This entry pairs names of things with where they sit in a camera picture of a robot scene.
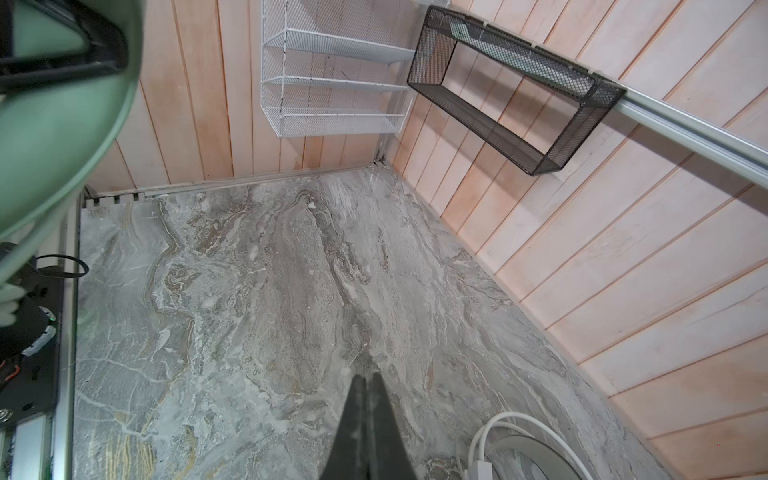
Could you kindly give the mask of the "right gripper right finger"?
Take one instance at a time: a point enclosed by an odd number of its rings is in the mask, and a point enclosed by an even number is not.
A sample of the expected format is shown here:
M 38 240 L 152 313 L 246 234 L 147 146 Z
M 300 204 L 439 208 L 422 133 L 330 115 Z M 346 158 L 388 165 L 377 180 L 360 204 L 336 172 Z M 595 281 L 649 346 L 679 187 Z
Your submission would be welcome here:
M 367 452 L 369 479 L 417 479 L 380 373 L 368 383 Z

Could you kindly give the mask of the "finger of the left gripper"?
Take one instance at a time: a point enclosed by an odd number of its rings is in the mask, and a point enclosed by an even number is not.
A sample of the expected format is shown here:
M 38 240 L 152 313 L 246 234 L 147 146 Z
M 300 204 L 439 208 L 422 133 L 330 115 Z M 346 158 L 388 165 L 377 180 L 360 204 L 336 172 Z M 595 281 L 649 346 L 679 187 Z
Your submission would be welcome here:
M 128 63 L 124 33 L 82 1 L 1 3 L 3 90 L 119 74 Z

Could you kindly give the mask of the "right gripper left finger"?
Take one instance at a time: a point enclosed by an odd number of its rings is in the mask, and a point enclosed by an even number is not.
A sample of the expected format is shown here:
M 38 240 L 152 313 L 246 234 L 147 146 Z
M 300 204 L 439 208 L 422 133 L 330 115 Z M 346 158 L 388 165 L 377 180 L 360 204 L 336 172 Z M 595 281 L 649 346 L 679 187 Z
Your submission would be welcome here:
M 320 480 L 368 478 L 367 382 L 353 377 L 334 442 Z

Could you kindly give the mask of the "white headphones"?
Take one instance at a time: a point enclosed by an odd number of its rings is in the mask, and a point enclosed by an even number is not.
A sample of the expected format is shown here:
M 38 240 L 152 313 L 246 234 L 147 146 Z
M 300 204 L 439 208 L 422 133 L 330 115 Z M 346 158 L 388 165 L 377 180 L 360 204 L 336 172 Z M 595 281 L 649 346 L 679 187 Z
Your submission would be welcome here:
M 525 421 L 553 441 L 545 441 L 513 423 Z M 515 411 L 501 412 L 480 427 L 470 442 L 463 479 L 493 479 L 494 467 L 488 455 L 496 450 L 511 451 L 527 458 L 545 479 L 593 479 L 575 450 L 552 428 L 533 416 Z

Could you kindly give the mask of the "green headphones with cable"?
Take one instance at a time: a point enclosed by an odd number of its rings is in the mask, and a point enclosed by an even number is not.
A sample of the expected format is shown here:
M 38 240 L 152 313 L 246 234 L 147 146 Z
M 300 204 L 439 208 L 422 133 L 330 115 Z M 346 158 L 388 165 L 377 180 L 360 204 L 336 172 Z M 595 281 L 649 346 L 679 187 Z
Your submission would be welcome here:
M 82 1 L 124 33 L 126 69 L 30 90 L 1 88 L 1 237 L 26 236 L 1 257 L 1 324 L 23 297 L 11 278 L 58 225 L 120 133 L 137 90 L 143 1 Z

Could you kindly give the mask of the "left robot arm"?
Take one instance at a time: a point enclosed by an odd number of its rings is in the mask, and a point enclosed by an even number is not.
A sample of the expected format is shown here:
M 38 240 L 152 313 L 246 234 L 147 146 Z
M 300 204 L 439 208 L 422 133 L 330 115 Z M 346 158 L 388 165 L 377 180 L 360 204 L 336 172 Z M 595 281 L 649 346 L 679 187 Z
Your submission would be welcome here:
M 122 130 L 139 79 L 142 1 L 1 5 L 1 423 L 55 406 L 63 283 L 40 247 Z

